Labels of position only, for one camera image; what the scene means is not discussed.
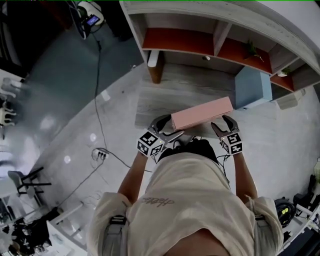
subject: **small plant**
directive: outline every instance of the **small plant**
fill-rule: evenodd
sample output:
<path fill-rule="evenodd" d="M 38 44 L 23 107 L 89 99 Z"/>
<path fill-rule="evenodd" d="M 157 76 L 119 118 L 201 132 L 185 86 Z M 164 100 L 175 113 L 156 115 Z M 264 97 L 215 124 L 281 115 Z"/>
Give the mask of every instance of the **small plant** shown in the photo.
<path fill-rule="evenodd" d="M 264 62 L 262 57 L 257 53 L 257 49 L 254 46 L 254 43 L 252 41 L 248 40 L 248 42 L 246 43 L 246 49 L 247 49 L 248 53 L 250 54 L 250 56 L 248 58 L 250 58 L 252 56 L 256 56 L 256 57 L 258 57 L 260 60 L 262 60 Z"/>
<path fill-rule="evenodd" d="M 281 72 L 285 75 L 289 75 L 291 73 L 291 70 L 289 67 L 286 67 L 284 69 L 281 70 Z"/>
<path fill-rule="evenodd" d="M 278 73 L 276 73 L 279 77 L 283 78 L 286 77 L 287 75 L 289 75 L 291 72 L 289 67 L 286 67 L 280 71 L 278 71 Z"/>

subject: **orange shelf panel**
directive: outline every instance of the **orange shelf panel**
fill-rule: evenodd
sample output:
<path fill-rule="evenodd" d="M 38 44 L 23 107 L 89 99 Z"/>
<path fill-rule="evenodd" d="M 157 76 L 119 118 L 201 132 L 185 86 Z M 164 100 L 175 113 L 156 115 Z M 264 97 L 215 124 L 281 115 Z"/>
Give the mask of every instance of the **orange shelf panel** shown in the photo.
<path fill-rule="evenodd" d="M 245 43 L 226 38 L 217 56 L 222 59 L 256 68 L 271 75 L 272 69 L 269 54 L 258 48 L 256 49 L 256 52 L 262 57 L 263 61 L 256 56 L 249 57 Z"/>
<path fill-rule="evenodd" d="M 294 92 L 294 82 L 292 81 L 291 75 L 280 77 L 275 74 L 274 76 L 270 77 L 270 81 L 277 86 L 287 89 L 290 92 Z"/>
<path fill-rule="evenodd" d="M 142 49 L 180 51 L 214 56 L 214 40 L 210 33 L 176 28 L 148 28 Z M 255 56 L 248 58 L 245 43 L 226 38 L 217 57 L 253 67 L 271 75 L 269 54 L 258 48 L 256 51 L 263 61 Z"/>
<path fill-rule="evenodd" d="M 142 45 L 144 50 L 160 49 L 214 55 L 212 34 L 175 28 L 148 28 Z"/>

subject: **shoulder strap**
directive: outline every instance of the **shoulder strap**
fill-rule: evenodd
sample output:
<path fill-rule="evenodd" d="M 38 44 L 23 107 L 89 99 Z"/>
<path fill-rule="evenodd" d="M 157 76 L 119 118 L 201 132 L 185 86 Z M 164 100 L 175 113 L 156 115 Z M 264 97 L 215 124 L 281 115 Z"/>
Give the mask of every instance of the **shoulder strap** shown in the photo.
<path fill-rule="evenodd" d="M 113 216 L 98 245 L 98 256 L 127 256 L 128 222 L 125 216 Z"/>

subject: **black cable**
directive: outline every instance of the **black cable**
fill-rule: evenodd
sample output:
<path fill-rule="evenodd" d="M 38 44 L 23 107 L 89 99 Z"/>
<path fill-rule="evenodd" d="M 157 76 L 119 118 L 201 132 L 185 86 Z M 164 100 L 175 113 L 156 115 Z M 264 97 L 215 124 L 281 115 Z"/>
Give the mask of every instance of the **black cable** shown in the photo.
<path fill-rule="evenodd" d="M 105 23 L 102 22 L 101 25 L 99 26 L 99 28 L 96 29 L 95 31 L 91 31 L 90 34 L 94 34 L 94 33 L 98 32 L 98 31 L 104 26 L 104 24 L 105 24 Z"/>
<path fill-rule="evenodd" d="M 97 38 L 95 37 L 94 34 L 92 34 L 92 36 L 94 37 L 95 41 L 96 41 L 96 44 L 98 46 L 98 51 L 99 51 L 99 55 L 98 55 L 98 63 L 97 63 L 97 73 L 96 73 L 96 85 L 95 85 L 95 90 L 94 90 L 94 106 L 95 106 L 95 112 L 96 112 L 96 115 L 98 117 L 98 121 L 99 121 L 99 124 L 100 124 L 100 128 L 101 128 L 101 133 L 102 133 L 102 136 L 103 136 L 103 142 L 104 142 L 104 146 L 105 148 L 103 147 L 100 147 L 98 148 L 98 150 L 103 150 L 105 152 L 107 152 L 108 154 L 111 154 L 113 155 L 116 159 L 118 159 L 121 163 L 123 163 L 126 167 L 128 168 L 131 168 L 131 166 L 127 165 L 121 158 L 119 158 L 116 154 L 114 154 L 113 152 L 107 150 L 107 143 L 106 143 L 106 137 L 105 137 L 105 133 L 104 133 L 104 129 L 103 129 L 103 126 L 102 126 L 102 122 L 100 120 L 100 116 L 99 116 L 99 112 L 98 112 L 98 107 L 97 107 L 97 95 L 98 95 L 98 87 L 99 87 L 99 78 L 100 78 L 100 62 L 101 62 L 101 45 L 100 45 L 100 41 L 97 40 Z M 75 192 L 76 190 L 87 180 L 90 178 L 90 176 L 92 174 L 94 174 L 98 168 L 100 166 L 103 165 L 105 159 L 103 158 L 102 159 L 102 163 L 100 165 L 98 165 L 97 168 L 95 168 L 90 174 L 89 176 L 87 176 L 57 207 L 60 207 L 65 201 L 67 201 Z"/>
<path fill-rule="evenodd" d="M 106 143 L 106 137 L 105 137 L 105 133 L 104 133 L 104 129 L 103 129 L 103 125 L 102 125 L 102 122 L 101 122 L 101 119 L 100 119 L 100 115 L 99 115 L 99 111 L 98 111 L 98 107 L 97 107 L 97 95 L 98 95 L 98 86 L 99 86 L 99 78 L 100 78 L 100 55 L 101 55 L 101 45 L 100 45 L 100 41 L 97 40 L 95 34 L 92 34 L 94 40 L 96 41 L 97 43 L 97 46 L 98 46 L 98 50 L 99 50 L 99 58 L 98 58 L 98 67 L 97 67 L 97 74 L 96 74 L 96 85 L 95 85 L 95 90 L 94 90 L 94 106 L 95 106 L 95 112 L 96 112 L 96 115 L 98 117 L 98 121 L 99 121 L 99 124 L 100 124 L 100 129 L 101 129 L 101 133 L 102 133 L 102 137 L 103 137 L 103 142 L 104 142 L 104 150 L 108 153 L 108 154 L 111 154 L 113 155 L 116 159 L 118 159 L 121 163 L 123 163 L 126 167 L 128 168 L 131 168 L 131 166 L 129 166 L 128 164 L 126 164 L 120 157 L 118 157 L 115 153 L 109 151 L 107 149 L 107 143 Z"/>
<path fill-rule="evenodd" d="M 98 168 L 99 168 L 100 166 L 102 166 L 103 164 L 104 164 L 104 161 L 102 161 L 102 163 L 99 164 L 99 165 L 97 166 L 97 168 L 95 168 L 95 169 L 89 174 L 89 176 L 87 176 L 61 203 L 59 203 L 59 205 L 57 206 L 57 208 L 60 207 L 65 201 L 67 201 L 67 200 L 77 191 L 77 189 L 80 188 L 80 186 L 81 186 L 83 183 L 85 183 L 85 181 L 86 181 L 87 179 L 89 179 L 89 178 L 91 177 L 91 175 L 94 174 L 94 173 L 98 170 Z"/>
<path fill-rule="evenodd" d="M 218 161 L 218 158 L 222 158 L 222 157 L 223 157 L 223 164 L 221 164 Z M 218 164 L 221 165 L 221 167 L 223 169 L 224 176 L 225 176 L 226 180 L 228 181 L 228 183 L 230 184 L 230 180 L 228 179 L 227 174 L 226 174 L 226 170 L 225 170 L 225 162 L 228 160 L 229 157 L 230 157 L 229 154 L 219 155 L 218 157 L 216 157 L 216 160 L 217 160 Z"/>
<path fill-rule="evenodd" d="M 151 158 L 152 158 L 153 161 L 157 164 L 157 160 L 156 160 L 155 155 L 152 155 Z"/>

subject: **white t-shirt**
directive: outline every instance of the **white t-shirt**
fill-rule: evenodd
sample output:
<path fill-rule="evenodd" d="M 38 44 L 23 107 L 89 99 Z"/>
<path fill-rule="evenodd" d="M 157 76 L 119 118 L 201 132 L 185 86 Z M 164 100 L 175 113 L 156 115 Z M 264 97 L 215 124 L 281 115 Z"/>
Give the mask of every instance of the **white t-shirt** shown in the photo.
<path fill-rule="evenodd" d="M 192 153 L 163 158 L 144 196 L 131 205 L 118 193 L 105 193 L 87 234 L 90 254 L 109 219 L 125 214 L 129 222 L 128 256 L 163 256 L 180 239 L 208 229 L 231 256 L 276 255 L 283 232 L 275 203 L 259 197 L 245 205 L 212 160 Z M 255 215 L 263 215 L 257 222 Z"/>

